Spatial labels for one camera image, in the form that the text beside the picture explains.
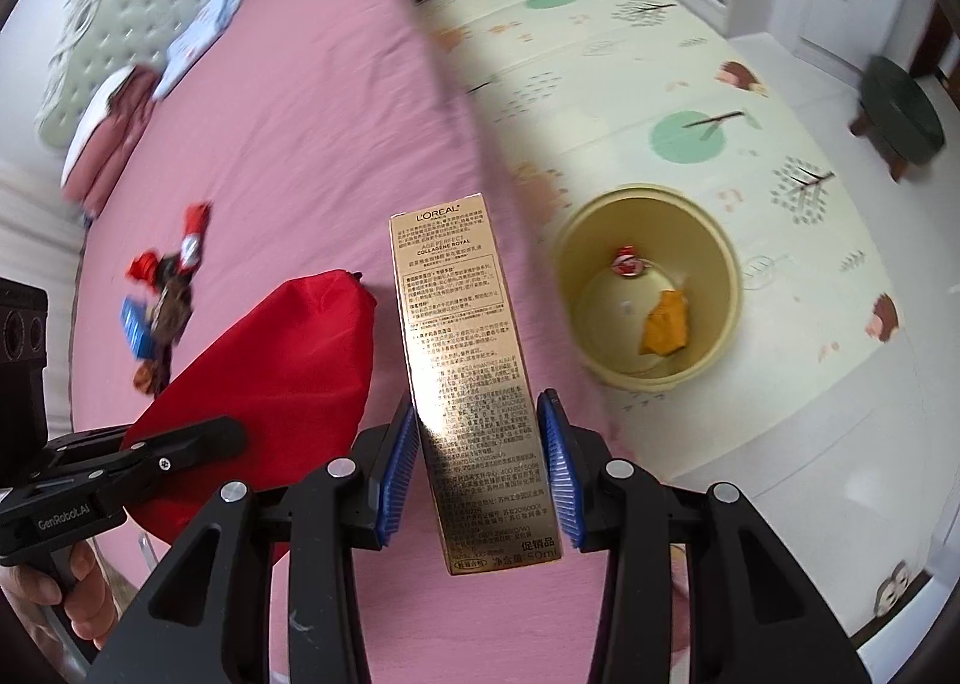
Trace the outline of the person left hand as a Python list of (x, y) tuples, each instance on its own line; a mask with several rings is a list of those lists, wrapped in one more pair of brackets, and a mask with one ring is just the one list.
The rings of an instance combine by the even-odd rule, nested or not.
[(57, 655), (64, 645), (43, 618), (43, 608), (62, 606), (71, 628), (82, 640), (101, 650), (119, 620), (114, 593), (91, 544), (80, 541), (70, 554), (70, 570), (76, 583), (62, 595), (53, 578), (24, 565), (3, 567), (2, 590), (31, 637), (47, 655)]

